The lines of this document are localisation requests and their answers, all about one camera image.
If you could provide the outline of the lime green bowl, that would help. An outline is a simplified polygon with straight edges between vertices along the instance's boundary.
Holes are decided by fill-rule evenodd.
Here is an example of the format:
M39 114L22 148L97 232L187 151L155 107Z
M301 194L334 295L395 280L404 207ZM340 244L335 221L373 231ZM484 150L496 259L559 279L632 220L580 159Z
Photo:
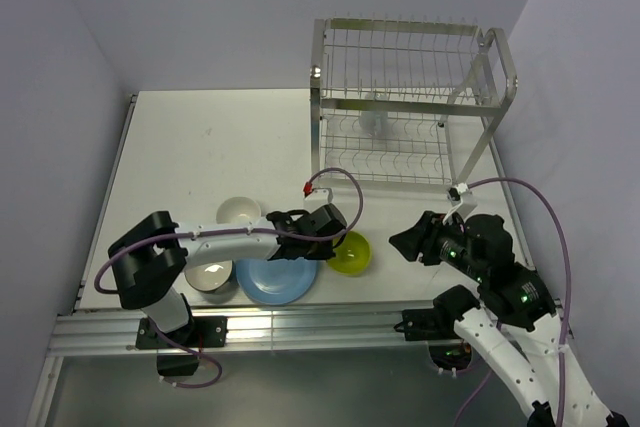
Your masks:
M334 256L327 265L346 276L358 276L369 266L372 252L368 240L360 233L351 231L333 243Z

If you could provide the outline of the white ceramic bowl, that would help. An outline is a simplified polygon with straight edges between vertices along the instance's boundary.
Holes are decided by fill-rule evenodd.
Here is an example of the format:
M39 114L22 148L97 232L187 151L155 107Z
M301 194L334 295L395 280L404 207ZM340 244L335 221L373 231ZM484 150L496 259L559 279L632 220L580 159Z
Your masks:
M255 221L262 216L257 201L248 197L231 197L223 201L216 212L218 224L237 224Z

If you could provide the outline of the pale blue mug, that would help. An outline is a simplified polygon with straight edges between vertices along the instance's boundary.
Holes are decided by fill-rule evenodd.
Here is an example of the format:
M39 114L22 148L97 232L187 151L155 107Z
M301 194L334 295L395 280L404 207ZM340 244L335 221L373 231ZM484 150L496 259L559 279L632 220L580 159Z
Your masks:
M375 105L370 110L362 110L359 114L359 125L370 137L386 139L389 132L388 113Z

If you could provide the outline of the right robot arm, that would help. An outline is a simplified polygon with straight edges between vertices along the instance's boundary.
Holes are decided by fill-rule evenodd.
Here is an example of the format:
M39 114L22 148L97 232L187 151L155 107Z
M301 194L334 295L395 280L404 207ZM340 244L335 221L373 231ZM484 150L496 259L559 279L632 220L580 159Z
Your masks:
M476 281L433 301L433 325L475 349L516 399L530 426L625 426L592 389L561 342L562 321L541 277L516 261L498 215L447 221L426 211L390 244L409 262L446 263Z

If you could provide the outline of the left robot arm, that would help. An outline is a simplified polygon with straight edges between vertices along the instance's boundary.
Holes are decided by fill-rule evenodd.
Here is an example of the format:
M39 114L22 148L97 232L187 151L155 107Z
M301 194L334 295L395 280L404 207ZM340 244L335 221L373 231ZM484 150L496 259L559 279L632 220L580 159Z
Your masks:
M314 211L273 211L256 220L190 225L157 211L114 242L94 287L119 297L125 310L140 310L150 328L172 346L183 346L195 333L185 296L174 283L179 275L207 264L257 259L327 260L334 243L352 225L328 203Z

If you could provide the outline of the steel two-tier dish rack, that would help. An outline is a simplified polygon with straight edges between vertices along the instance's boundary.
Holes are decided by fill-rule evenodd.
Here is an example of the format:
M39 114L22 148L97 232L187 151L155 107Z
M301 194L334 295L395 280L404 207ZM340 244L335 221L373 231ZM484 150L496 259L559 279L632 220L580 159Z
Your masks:
M518 78L496 27L333 17L313 25L311 168L375 187L440 190L467 181L511 107ZM359 114L388 113L386 139Z

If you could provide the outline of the blue plate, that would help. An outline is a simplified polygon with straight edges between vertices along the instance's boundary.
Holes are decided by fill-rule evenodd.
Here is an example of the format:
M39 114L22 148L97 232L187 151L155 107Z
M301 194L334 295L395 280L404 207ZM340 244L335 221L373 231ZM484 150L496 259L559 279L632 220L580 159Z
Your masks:
M234 263L238 284L252 301L286 305L303 297L313 286L317 261L243 259Z

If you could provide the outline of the grey-rimmed white bowl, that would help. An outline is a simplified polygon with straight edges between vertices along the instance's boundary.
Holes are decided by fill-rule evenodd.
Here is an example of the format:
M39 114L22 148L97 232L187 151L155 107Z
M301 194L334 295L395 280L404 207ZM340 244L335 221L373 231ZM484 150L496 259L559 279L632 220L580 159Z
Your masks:
M213 293L224 287L233 274L233 263L223 261L186 268L184 277L186 282L195 290L202 293Z

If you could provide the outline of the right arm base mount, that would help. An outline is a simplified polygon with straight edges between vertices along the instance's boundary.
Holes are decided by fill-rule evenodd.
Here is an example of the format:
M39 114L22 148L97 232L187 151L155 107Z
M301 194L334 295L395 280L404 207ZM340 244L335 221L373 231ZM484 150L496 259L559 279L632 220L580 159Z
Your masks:
M436 308L403 310L393 330L406 342L426 343L430 360L438 369L462 371L472 364L471 346L447 326Z

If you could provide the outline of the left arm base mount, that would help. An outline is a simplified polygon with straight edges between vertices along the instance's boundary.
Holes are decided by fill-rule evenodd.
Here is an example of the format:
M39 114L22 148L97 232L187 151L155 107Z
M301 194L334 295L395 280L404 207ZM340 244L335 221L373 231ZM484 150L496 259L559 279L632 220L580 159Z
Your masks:
M204 386L217 382L222 375L220 363L205 352L209 348L222 348L226 344L228 318L225 316L196 316L190 323L172 333L161 333L148 318L138 326L135 349L157 351L156 370L167 382L183 388L196 388L189 384L199 367L210 365L215 376Z

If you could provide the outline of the aluminium mounting rail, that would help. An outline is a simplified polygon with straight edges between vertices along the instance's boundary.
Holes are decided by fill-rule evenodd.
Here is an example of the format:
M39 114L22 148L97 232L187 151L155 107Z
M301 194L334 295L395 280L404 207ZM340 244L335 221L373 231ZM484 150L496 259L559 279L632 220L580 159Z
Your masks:
M196 317L227 318L221 353L325 350L409 345L393 326L406 309L426 302L379 302L285 307L195 308ZM76 312L56 319L48 357L138 354L139 311Z

